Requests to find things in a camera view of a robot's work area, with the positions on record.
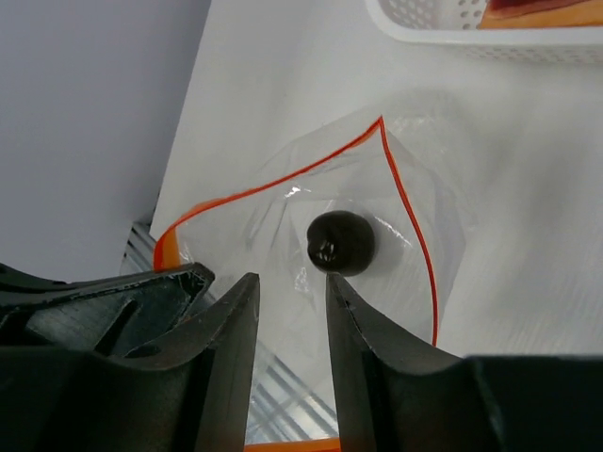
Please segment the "fake orange food piece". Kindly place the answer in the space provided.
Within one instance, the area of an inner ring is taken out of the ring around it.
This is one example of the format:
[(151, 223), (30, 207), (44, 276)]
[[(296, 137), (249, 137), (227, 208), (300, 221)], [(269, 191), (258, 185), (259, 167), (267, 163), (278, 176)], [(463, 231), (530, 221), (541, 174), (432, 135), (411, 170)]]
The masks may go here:
[(602, 0), (489, 1), (479, 29), (602, 25)]

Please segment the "fake black food piece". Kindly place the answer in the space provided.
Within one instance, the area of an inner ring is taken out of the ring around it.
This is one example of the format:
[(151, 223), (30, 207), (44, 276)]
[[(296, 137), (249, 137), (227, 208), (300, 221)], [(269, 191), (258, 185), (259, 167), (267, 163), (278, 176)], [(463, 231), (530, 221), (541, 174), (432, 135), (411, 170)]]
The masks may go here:
[(307, 255), (321, 272), (352, 277), (364, 272), (376, 252), (376, 237), (369, 221), (344, 210), (316, 217), (306, 231)]

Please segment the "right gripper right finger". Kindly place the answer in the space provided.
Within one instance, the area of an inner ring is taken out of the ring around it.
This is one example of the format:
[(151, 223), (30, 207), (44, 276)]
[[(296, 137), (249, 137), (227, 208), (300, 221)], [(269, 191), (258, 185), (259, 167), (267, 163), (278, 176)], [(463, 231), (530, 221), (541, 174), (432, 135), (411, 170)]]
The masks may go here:
[(468, 356), (433, 347), (326, 280), (345, 451), (598, 451), (598, 356)]

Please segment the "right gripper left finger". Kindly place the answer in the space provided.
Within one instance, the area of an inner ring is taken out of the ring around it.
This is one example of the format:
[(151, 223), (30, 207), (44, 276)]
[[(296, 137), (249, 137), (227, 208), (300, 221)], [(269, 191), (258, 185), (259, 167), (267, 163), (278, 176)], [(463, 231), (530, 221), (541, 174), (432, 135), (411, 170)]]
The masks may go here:
[(210, 287), (185, 319), (124, 356), (1, 344), (5, 451), (239, 451), (260, 280)]

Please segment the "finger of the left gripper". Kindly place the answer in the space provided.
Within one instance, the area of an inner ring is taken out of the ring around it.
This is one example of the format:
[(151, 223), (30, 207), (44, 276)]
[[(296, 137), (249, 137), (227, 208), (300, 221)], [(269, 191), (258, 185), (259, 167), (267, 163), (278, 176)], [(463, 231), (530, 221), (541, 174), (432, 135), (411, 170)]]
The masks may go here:
[(2, 266), (1, 344), (124, 356), (181, 323), (214, 280), (201, 264), (85, 282)]

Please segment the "clear zip top bag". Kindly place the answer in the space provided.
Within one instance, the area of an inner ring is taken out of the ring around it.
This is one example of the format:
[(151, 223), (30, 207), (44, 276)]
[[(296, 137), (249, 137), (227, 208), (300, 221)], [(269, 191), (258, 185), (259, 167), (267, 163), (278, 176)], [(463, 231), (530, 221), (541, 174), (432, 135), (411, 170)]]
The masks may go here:
[(326, 277), (306, 231), (335, 210), (366, 218), (376, 252), (344, 277), (376, 309), (435, 344), (471, 222), (442, 164), (442, 119), (357, 112), (298, 138), (236, 192), (201, 202), (159, 237), (154, 266), (199, 263), (222, 296), (244, 274), (260, 278), (250, 445), (337, 434), (326, 320)]

